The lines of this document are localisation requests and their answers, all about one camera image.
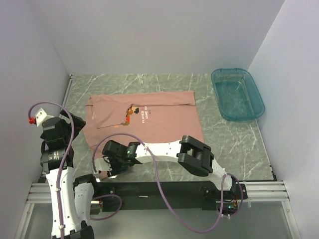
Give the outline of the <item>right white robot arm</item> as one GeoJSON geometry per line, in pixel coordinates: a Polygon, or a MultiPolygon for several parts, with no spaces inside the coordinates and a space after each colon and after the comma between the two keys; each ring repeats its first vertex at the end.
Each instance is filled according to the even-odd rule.
{"type": "Polygon", "coordinates": [[[102,157],[95,159],[95,167],[98,172],[107,172],[111,177],[148,162],[178,163],[190,174],[212,182],[220,196],[227,200],[240,192],[238,183],[218,164],[211,148],[189,135],[174,142],[144,143],[138,140],[127,146],[109,140],[102,150],[102,157]]]}

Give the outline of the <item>teal plastic basin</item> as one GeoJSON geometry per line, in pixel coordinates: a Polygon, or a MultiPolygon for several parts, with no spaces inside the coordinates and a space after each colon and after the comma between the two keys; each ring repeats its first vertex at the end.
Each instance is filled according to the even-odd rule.
{"type": "Polygon", "coordinates": [[[228,121],[256,120],[265,105],[251,74],[242,68],[219,68],[211,81],[221,116],[228,121]]]}

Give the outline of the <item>pink printed t shirt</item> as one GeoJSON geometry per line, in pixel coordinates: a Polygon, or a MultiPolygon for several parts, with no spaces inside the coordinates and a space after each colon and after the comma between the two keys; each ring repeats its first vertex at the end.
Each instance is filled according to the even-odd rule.
{"type": "Polygon", "coordinates": [[[89,148],[102,156],[100,141],[128,145],[138,137],[144,143],[168,143],[189,135],[204,141],[193,91],[92,95],[86,105],[83,134],[89,148]]]}

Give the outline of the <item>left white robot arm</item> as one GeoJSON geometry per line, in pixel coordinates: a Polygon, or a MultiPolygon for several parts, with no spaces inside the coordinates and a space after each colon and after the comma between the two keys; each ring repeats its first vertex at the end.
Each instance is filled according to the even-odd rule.
{"type": "Polygon", "coordinates": [[[93,174],[74,178],[73,148],[69,146],[85,126],[85,121],[72,115],[73,123],[48,115],[40,109],[36,125],[43,128],[40,165],[49,184],[53,239],[92,239],[89,223],[91,200],[100,188],[93,174]]]}

